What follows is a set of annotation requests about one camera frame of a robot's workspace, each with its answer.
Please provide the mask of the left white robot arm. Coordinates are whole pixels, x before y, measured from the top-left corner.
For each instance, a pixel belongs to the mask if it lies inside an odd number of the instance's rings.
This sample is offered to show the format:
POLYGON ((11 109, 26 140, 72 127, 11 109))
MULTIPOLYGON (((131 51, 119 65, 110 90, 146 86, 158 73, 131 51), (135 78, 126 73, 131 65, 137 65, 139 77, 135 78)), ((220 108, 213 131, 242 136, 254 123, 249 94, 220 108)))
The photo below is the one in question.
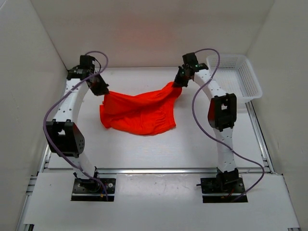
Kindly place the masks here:
POLYGON ((65 90, 61 99, 51 109, 57 112, 49 118, 48 110, 43 119, 43 131, 53 153, 63 158, 75 171, 76 178, 85 179, 84 187, 91 193, 101 187, 97 168, 89 161, 84 153, 85 138, 77 126, 77 119, 84 97, 88 91, 95 96, 109 93, 109 85, 101 74, 106 66, 95 70, 97 59, 90 51, 80 56, 79 64, 67 73, 65 90))

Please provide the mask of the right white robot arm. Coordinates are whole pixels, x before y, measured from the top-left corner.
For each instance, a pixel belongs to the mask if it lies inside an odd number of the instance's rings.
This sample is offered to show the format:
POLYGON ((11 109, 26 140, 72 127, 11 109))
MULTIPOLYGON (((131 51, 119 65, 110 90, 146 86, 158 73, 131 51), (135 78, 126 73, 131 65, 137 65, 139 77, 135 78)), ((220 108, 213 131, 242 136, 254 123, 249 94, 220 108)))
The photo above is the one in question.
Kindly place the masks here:
POLYGON ((227 93, 207 73, 207 65, 199 63, 195 53, 187 53, 182 56, 182 59, 183 65, 179 66, 173 87, 187 87, 189 80, 193 80, 210 100, 207 119, 215 133, 218 149, 216 187, 225 193, 239 179, 232 152, 232 133, 237 119, 237 98, 235 94, 227 93))

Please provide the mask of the orange shorts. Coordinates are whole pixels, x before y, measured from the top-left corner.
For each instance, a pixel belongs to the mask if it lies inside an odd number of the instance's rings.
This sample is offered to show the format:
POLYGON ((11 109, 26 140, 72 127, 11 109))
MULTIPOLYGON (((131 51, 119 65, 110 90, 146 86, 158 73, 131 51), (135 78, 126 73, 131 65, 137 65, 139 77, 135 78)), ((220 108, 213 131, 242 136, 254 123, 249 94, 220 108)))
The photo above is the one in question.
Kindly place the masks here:
POLYGON ((176 127, 174 105, 182 93, 181 87, 167 83, 162 89, 138 95, 111 91, 100 105, 100 121, 134 135, 153 136, 176 127))

